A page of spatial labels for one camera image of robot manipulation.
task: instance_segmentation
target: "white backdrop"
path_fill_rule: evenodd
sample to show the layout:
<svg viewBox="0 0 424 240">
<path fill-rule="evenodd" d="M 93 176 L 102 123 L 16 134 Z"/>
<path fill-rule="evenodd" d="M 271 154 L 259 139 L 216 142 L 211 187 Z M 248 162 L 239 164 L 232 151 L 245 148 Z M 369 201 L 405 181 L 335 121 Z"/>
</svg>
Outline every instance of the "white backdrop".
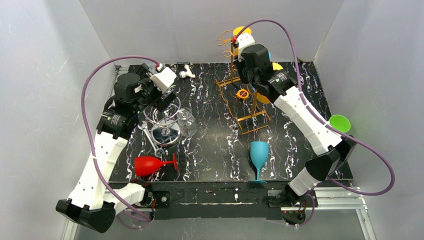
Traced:
<svg viewBox="0 0 424 240">
<path fill-rule="evenodd" d="M 78 1 L 0 2 L 0 239 L 57 240 L 56 203 L 90 155 L 81 89 L 109 56 Z M 92 131 L 113 77 L 110 66 L 88 86 Z"/>
<path fill-rule="evenodd" d="M 423 239 L 423 13 L 418 0 L 346 0 L 315 60 L 331 113 L 347 116 L 349 133 L 396 174 L 390 192 L 365 198 L 377 239 Z M 389 184 L 386 166 L 363 147 L 349 165 L 365 192 Z"/>
<path fill-rule="evenodd" d="M 165 63 L 228 62 L 225 47 L 217 46 L 215 40 L 225 30 L 259 19 L 281 22 L 293 37 L 298 57 L 312 61 L 343 1 L 80 0 L 111 57 L 139 54 Z M 273 61 L 293 60 L 278 26 L 257 23 L 252 31 Z"/>
</svg>

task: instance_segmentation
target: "white pipe fitting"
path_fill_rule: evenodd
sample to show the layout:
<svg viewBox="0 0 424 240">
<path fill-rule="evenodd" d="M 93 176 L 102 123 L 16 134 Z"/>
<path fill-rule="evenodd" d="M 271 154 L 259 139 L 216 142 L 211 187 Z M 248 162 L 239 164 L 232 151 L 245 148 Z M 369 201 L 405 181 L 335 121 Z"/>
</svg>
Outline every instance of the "white pipe fitting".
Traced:
<svg viewBox="0 0 424 240">
<path fill-rule="evenodd" d="M 182 78 L 182 79 L 184 79 L 184 78 L 186 78 L 186 77 L 189 77 L 189 78 L 191 78 L 191 79 L 194 79 L 195 77 L 196 77 L 196 75 L 194 75 L 193 73 L 192 73 L 192 71 L 190 70 L 190 67 L 189 67 L 189 65 L 184 65 L 184 68 L 185 68 L 185 71 L 180 71 L 179 72 L 179 77 L 180 78 Z"/>
</svg>

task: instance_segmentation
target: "transparent glass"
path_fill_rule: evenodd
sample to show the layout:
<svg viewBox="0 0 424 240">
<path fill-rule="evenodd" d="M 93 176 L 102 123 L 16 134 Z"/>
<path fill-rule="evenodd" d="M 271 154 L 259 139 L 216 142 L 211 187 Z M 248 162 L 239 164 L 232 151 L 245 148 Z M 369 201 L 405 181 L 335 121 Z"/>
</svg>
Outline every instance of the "transparent glass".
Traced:
<svg viewBox="0 0 424 240">
<path fill-rule="evenodd" d="M 185 137 L 191 137 L 196 133 L 196 120 L 190 108 L 181 108 L 178 110 L 176 117 L 178 118 L 177 123 L 181 135 Z"/>
</svg>

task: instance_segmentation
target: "blue cup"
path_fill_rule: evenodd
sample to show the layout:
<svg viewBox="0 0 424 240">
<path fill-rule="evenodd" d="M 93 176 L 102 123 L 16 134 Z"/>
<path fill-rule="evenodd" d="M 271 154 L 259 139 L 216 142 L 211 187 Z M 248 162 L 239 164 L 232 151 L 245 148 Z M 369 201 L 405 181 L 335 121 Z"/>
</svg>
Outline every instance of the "blue cup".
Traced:
<svg viewBox="0 0 424 240">
<path fill-rule="evenodd" d="M 250 159 L 256 168 L 256 180 L 251 180 L 252 183 L 266 184 L 266 181 L 260 180 L 261 169 L 268 160 L 270 145 L 264 141 L 253 141 L 250 143 Z"/>
</svg>

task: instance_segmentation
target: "gold metal rack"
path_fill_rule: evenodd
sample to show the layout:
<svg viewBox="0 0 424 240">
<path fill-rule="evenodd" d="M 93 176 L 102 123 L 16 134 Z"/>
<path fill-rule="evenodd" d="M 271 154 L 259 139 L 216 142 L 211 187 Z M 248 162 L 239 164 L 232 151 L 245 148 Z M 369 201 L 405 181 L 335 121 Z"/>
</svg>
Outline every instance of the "gold metal rack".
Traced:
<svg viewBox="0 0 424 240">
<path fill-rule="evenodd" d="M 248 133 L 251 133 L 253 131 L 256 131 L 256 130 L 265 128 L 265 127 L 268 126 L 268 124 L 267 123 L 259 124 L 257 127 L 253 128 L 251 130 L 244 131 L 244 129 L 243 129 L 242 125 L 241 125 L 241 122 L 242 121 L 246 121 L 246 120 L 248 120 L 250 118 L 253 118 L 253 117 L 256 117 L 258 115 L 265 115 L 268 118 L 269 121 L 271 121 L 271 118 L 268 115 L 267 111 L 264 108 L 260 108 L 259 105 L 258 105 L 258 97 L 263 97 L 263 96 L 260 95 L 260 94 L 258 94 L 257 91 L 255 91 L 255 93 L 252 94 L 250 92 L 248 86 L 245 86 L 244 89 L 246 91 L 248 91 L 250 93 L 250 95 L 253 95 L 252 108 L 251 108 L 251 111 L 250 111 L 250 114 L 249 115 L 246 115 L 246 116 L 243 116 L 243 117 L 240 117 L 240 118 L 238 118 L 237 116 L 235 116 L 233 114 L 233 112 L 231 111 L 231 107 L 230 107 L 230 104 L 229 104 L 228 100 L 224 96 L 223 87 L 225 85 L 233 84 L 233 83 L 236 83 L 236 82 L 240 81 L 240 77 L 238 77 L 238 76 L 235 77 L 235 71 L 237 71 L 237 69 L 235 68 L 235 65 L 233 63 L 234 62 L 234 56 L 235 55 L 238 55 L 239 52 L 238 52 L 238 49 L 237 48 L 234 49 L 233 44 L 231 44 L 231 41 L 233 40 L 232 37 L 235 36 L 235 35 L 237 35 L 242 30 L 242 28 L 243 28 L 242 26 L 239 26 L 239 27 L 237 27 L 234 30 L 232 30 L 232 29 L 231 30 L 226 30 L 226 31 L 224 31 L 222 33 L 221 38 L 216 40 L 216 44 L 218 46 L 224 45 L 226 47 L 226 49 L 227 49 L 227 50 L 225 50 L 223 52 L 223 54 L 224 54 L 225 57 L 230 57 L 230 73 L 229 73 L 229 78 L 228 79 L 225 79 L 225 80 L 222 80 L 222 81 L 218 81 L 218 79 L 215 79 L 215 83 L 219 87 L 219 91 L 221 93 L 222 99 L 224 100 L 224 102 L 228 106 L 229 113 L 231 114 L 231 116 L 234 119 L 237 120 L 237 124 L 240 127 L 240 129 L 241 129 L 241 134 L 244 135 L 244 134 L 248 134 Z M 225 39 L 224 38 L 224 35 L 226 33 L 228 33 L 228 32 L 232 32 L 233 36 L 231 38 Z M 249 34 L 251 34 L 252 31 L 250 30 L 250 28 L 247 28 L 246 30 L 244 30 L 243 33 L 249 33 Z"/>
</svg>

